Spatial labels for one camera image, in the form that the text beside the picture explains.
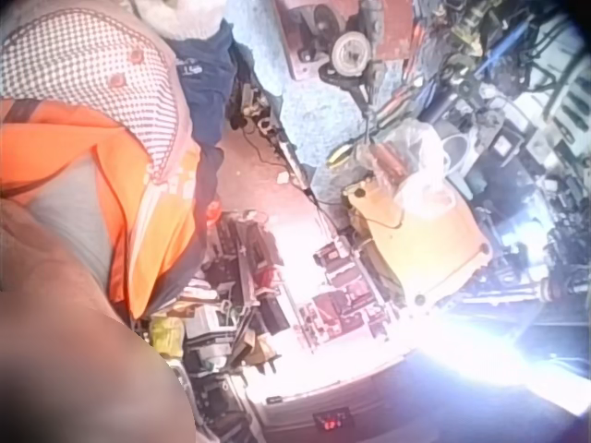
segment digital display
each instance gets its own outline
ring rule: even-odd
[[[315,413],[314,423],[320,432],[333,432],[345,427],[353,427],[353,415],[349,408],[334,409],[325,413]]]

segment orange safety vest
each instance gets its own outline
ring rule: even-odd
[[[175,174],[155,185],[145,149],[105,115],[61,102],[1,103],[3,198],[27,204],[40,185],[90,153],[98,167],[97,192],[114,249],[109,300],[125,302],[131,316],[140,318],[149,307],[153,311],[154,304],[179,294],[205,247],[206,208],[198,208],[194,199],[197,143],[190,142]]]

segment yellow object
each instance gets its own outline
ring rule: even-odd
[[[445,186],[456,205],[431,219],[404,210],[375,179],[346,191],[381,258],[401,283],[406,304],[414,308],[428,309],[458,292],[492,258],[468,205],[453,186]]]
[[[160,354],[170,358],[183,357],[185,324],[175,317],[153,317],[150,324],[152,347]]]

